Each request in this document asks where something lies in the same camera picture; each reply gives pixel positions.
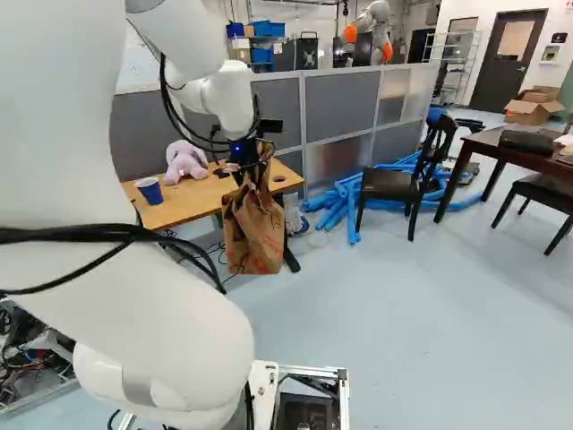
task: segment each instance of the wall sign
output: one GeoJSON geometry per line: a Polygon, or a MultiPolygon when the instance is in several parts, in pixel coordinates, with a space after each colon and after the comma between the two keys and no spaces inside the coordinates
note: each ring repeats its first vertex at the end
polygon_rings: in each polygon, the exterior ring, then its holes
{"type": "Polygon", "coordinates": [[[552,43],[565,43],[567,33],[553,33],[552,43]]]}

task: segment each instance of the door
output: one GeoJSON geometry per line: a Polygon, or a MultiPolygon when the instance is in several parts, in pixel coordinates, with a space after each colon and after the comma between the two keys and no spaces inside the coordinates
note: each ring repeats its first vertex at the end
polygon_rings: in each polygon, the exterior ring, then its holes
{"type": "Polygon", "coordinates": [[[498,13],[469,106],[503,112],[526,76],[547,9],[498,13]]]}

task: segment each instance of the pink stuffed animal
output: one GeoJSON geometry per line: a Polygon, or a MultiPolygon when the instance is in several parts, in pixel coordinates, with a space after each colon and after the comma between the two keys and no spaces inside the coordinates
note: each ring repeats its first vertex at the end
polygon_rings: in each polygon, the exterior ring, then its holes
{"type": "Polygon", "coordinates": [[[191,145],[188,141],[177,141],[167,146],[167,168],[163,176],[165,185],[175,185],[181,175],[190,175],[194,179],[207,177],[207,157],[205,152],[191,145]]]}

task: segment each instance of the cubicle partition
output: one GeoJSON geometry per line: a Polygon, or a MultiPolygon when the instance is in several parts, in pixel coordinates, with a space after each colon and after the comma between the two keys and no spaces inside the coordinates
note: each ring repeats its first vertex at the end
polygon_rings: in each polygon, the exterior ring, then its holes
{"type": "MultiPolygon", "coordinates": [[[[398,64],[261,73],[252,90],[263,117],[283,120],[283,133],[268,137],[312,197],[364,166],[412,153],[437,72],[436,64],[398,64]]],[[[165,171],[165,148],[177,137],[161,109],[156,90],[115,96],[110,138],[120,180],[165,171]]],[[[185,109],[184,116],[204,135],[217,122],[185,109]]]]}

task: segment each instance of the blue storage bin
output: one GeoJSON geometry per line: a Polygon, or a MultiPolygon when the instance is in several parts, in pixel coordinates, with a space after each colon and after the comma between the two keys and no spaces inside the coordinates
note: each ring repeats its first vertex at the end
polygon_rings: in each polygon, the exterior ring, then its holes
{"type": "Polygon", "coordinates": [[[271,22],[270,23],[270,36],[275,36],[278,38],[285,37],[285,23],[283,22],[271,22]]]}
{"type": "Polygon", "coordinates": [[[242,22],[231,22],[227,24],[227,37],[244,36],[244,27],[242,22]]]}
{"type": "Polygon", "coordinates": [[[251,49],[251,61],[253,63],[268,63],[269,53],[272,54],[271,49],[262,49],[260,47],[254,47],[251,49]]]}
{"type": "Polygon", "coordinates": [[[270,20],[251,22],[255,36],[270,36],[270,20]]]}

